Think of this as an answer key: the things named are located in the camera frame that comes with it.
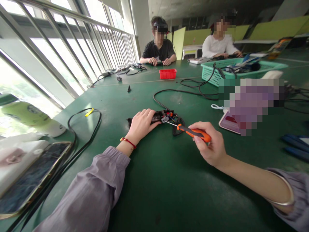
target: lavender shirt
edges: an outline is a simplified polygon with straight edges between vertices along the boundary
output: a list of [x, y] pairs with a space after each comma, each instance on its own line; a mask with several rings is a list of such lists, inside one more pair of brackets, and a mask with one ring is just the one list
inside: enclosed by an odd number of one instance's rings
[[[92, 165], [78, 173], [60, 203], [34, 231], [107, 231], [111, 209], [116, 205], [130, 158], [114, 147], [94, 157]], [[309, 231], [309, 175], [268, 169], [282, 175], [292, 186], [294, 211], [275, 213], [297, 231]]]

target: person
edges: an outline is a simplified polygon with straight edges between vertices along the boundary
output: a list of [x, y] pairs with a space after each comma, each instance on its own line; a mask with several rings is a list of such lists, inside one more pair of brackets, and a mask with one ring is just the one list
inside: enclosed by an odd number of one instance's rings
[[202, 57], [215, 58], [224, 56], [224, 58], [228, 58], [232, 54], [242, 57], [241, 51], [234, 47], [232, 38], [225, 35], [230, 22], [224, 17], [216, 22], [213, 35], [207, 36], [203, 43]]
[[[126, 139], [94, 157], [89, 168], [77, 174], [62, 200], [34, 231], [107, 231], [111, 209], [116, 205], [130, 155], [139, 141], [161, 122], [151, 123], [155, 111], [144, 109], [132, 119]], [[297, 231], [309, 231], [309, 175], [279, 169], [260, 169], [226, 154], [222, 134], [210, 122], [197, 122], [211, 136], [194, 142], [204, 160], [231, 176], [267, 201], [275, 213]]]
[[164, 38], [168, 31], [167, 23], [163, 18], [154, 16], [151, 20], [151, 27], [154, 40], [146, 45], [139, 62], [157, 66], [158, 61], [161, 61], [163, 65], [170, 65], [176, 60], [176, 54], [172, 42]]

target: red plastic basket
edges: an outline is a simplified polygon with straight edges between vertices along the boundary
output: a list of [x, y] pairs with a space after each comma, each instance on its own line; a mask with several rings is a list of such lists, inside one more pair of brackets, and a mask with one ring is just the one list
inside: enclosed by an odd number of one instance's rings
[[176, 69], [161, 69], [160, 79], [175, 79], [176, 78]]

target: orange screwdriver handle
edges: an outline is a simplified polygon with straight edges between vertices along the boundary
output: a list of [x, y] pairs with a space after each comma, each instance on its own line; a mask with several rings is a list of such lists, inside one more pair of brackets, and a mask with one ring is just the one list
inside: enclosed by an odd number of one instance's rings
[[191, 137], [194, 138], [194, 136], [199, 136], [202, 140], [204, 140], [205, 142], [210, 142], [211, 141], [211, 137], [206, 134], [204, 131], [199, 130], [199, 129], [189, 129], [181, 124], [179, 124], [177, 126], [177, 130], [181, 130], [186, 132], [188, 135], [190, 135]]

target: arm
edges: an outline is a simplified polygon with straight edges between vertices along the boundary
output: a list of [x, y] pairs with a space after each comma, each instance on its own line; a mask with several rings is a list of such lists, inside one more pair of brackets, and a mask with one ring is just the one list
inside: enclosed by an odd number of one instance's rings
[[203, 43], [202, 47], [202, 57], [213, 58], [217, 53], [210, 51], [211, 41], [209, 37], [207, 37]]
[[232, 38], [230, 37], [226, 37], [226, 39], [228, 39], [228, 44], [226, 46], [226, 53], [228, 54], [237, 54], [238, 56], [237, 57], [242, 57], [242, 53], [241, 51], [239, 51], [237, 48], [234, 47], [233, 45], [233, 41], [232, 41]]
[[[138, 112], [125, 138], [137, 145], [160, 124], [150, 125], [154, 113], [150, 109]], [[122, 141], [117, 148], [108, 147], [95, 156], [92, 165], [77, 174], [53, 213], [34, 231], [107, 231], [132, 148], [129, 142]]]
[[163, 61], [163, 65], [170, 65], [171, 63], [173, 63], [176, 60], [176, 54], [173, 48], [173, 43], [169, 40], [167, 40], [168, 42], [168, 57]]
[[[216, 131], [210, 122], [197, 122], [189, 128], [205, 130], [211, 136], [208, 146], [199, 137], [194, 137], [197, 148], [210, 165], [271, 201], [286, 203], [294, 197], [294, 204], [272, 205], [276, 214], [290, 226], [298, 231], [308, 231], [309, 176], [307, 174], [286, 173], [277, 169], [269, 169], [271, 171], [269, 172], [227, 155], [222, 134]], [[291, 193], [288, 185], [273, 173], [282, 176], [293, 192]]]
[[166, 58], [163, 65], [170, 65], [176, 60], [176, 54], [173, 54], [170, 58]]
[[158, 62], [157, 62], [157, 59], [154, 58], [154, 57], [151, 57], [150, 55], [150, 45], [149, 43], [145, 46], [145, 49], [144, 49], [144, 52], [143, 52], [143, 55], [142, 57], [139, 59], [139, 62], [140, 63], [151, 63], [153, 64], [154, 66], [157, 66]]

